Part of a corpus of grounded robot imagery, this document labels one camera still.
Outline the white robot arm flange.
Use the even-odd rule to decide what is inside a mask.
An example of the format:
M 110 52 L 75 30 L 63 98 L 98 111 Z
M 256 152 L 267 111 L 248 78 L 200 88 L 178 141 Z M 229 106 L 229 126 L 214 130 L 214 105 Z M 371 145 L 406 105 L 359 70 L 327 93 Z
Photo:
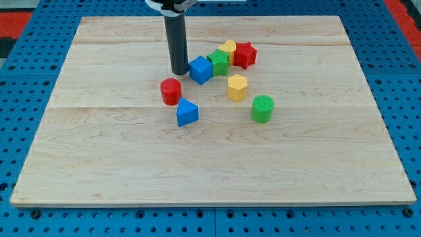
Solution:
M 145 0 L 148 7 L 167 17 L 184 14 L 196 2 L 197 0 Z

